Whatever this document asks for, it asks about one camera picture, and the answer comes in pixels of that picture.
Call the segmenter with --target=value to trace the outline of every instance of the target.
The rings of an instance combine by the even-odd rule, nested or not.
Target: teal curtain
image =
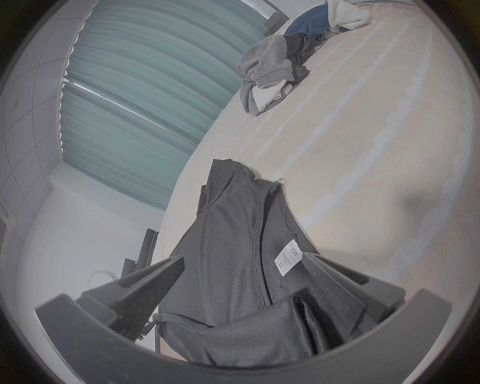
[[[241,0],[100,0],[65,75],[63,161],[165,209],[265,21]]]

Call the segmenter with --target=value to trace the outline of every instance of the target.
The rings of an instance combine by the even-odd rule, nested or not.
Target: mattress
[[[154,262],[195,220],[212,160],[279,180],[318,251],[453,304],[425,364],[455,331],[480,275],[480,100],[448,41],[419,8],[363,4],[375,22],[329,39],[311,74],[253,117],[236,94],[178,178]]]

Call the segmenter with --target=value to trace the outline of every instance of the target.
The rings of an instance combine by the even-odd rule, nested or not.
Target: blue cloth
[[[287,29],[286,35],[303,32],[309,35],[322,34],[330,28],[328,24],[328,4],[318,5],[299,16]]]

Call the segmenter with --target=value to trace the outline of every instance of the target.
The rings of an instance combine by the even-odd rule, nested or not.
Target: dark gray garment
[[[185,270],[159,305],[159,316],[170,316],[159,334],[186,360],[222,366],[292,362],[356,337],[338,297],[320,291],[302,263],[281,276],[274,260],[292,239],[318,253],[281,184],[214,160],[197,218],[171,253],[184,257]]]
[[[246,51],[235,66],[245,76],[240,87],[240,101],[247,113],[258,116],[252,89],[265,88],[280,81],[293,81],[292,63],[287,59],[287,42],[282,35],[271,35]]]

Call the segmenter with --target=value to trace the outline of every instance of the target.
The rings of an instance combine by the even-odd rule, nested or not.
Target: gray sweater
[[[287,59],[287,42],[283,35],[272,35],[246,51],[235,66],[235,70],[245,76],[240,88],[240,101],[243,109],[254,116],[260,114],[252,89],[256,85],[265,88],[282,80],[293,81],[292,63]],[[262,112],[278,104],[283,97],[270,103]]]

